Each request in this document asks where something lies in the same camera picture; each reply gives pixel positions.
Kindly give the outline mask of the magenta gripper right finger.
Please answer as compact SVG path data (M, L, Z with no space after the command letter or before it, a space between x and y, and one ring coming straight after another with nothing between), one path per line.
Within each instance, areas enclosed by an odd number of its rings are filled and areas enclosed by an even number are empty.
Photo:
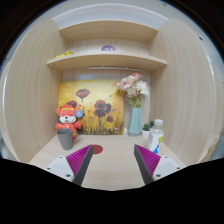
M159 156L137 144L134 145L134 156L145 185L182 169L168 155Z

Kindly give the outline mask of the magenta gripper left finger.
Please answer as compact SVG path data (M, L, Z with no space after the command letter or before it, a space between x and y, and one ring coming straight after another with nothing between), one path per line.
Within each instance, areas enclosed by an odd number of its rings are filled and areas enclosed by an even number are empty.
M58 156L45 168L46 171L81 186L93 155L93 146L88 145L72 154Z

